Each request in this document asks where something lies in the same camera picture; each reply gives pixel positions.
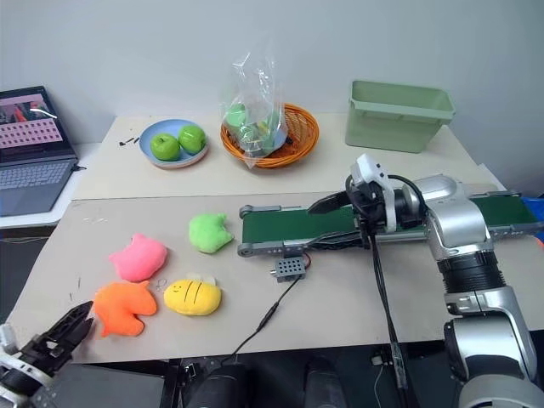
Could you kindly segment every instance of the orange plush toy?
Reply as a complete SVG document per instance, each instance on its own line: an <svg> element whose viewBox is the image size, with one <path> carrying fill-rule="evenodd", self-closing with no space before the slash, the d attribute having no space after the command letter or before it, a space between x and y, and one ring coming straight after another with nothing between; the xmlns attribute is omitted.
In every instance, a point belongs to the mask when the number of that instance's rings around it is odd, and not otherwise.
<svg viewBox="0 0 544 408"><path fill-rule="evenodd" d="M138 336L144 323L134 315L153 315L156 302L147 290L148 281L114 282L101 288L94 297L94 312L102 321L102 337L110 333Z"/></svg>

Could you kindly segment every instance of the orange woven basket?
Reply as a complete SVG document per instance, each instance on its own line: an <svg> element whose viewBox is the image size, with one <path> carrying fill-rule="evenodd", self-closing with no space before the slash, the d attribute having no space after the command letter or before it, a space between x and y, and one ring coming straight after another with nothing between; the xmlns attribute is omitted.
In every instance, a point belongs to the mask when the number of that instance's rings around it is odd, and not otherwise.
<svg viewBox="0 0 544 408"><path fill-rule="evenodd" d="M277 168L292 164L305 157L317 144L320 129L317 121L306 110L285 104L287 137L292 143L284 143L278 150L262 159L258 159L255 166L261 168ZM243 162L244 150L240 149L234 138L230 137L225 125L221 125L221 140L229 153Z"/></svg>

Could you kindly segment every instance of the green conveyor belt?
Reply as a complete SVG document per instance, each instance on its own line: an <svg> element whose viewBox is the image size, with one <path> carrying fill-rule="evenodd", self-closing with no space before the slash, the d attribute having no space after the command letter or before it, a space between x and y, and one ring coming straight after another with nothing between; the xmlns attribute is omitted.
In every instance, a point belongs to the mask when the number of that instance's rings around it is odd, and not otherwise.
<svg viewBox="0 0 544 408"><path fill-rule="evenodd" d="M474 198L473 201L483 213L488 226L536 222L519 197L492 196ZM311 239L355 229L351 207L317 215L310 215L306 210L250 212L243 223L242 242L247 243Z"/></svg>

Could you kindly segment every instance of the green plush toy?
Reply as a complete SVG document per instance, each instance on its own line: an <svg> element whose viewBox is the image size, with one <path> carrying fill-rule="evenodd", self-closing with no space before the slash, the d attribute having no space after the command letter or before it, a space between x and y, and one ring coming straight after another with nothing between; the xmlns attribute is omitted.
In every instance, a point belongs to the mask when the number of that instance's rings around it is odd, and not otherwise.
<svg viewBox="0 0 544 408"><path fill-rule="evenodd" d="M227 214L201 214L189 222L189 241L200 252L214 253L232 240L224 228Z"/></svg>

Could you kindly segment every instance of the green apple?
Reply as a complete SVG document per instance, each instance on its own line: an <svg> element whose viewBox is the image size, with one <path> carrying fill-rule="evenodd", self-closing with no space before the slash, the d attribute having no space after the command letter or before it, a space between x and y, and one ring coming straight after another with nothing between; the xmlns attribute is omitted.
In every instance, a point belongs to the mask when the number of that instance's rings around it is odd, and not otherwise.
<svg viewBox="0 0 544 408"><path fill-rule="evenodd" d="M196 125L183 126L179 131L178 141L190 155L195 155L206 145L204 131Z"/></svg>
<svg viewBox="0 0 544 408"><path fill-rule="evenodd" d="M151 140L151 152L159 160L171 162L179 158L179 143L170 133L159 133Z"/></svg>

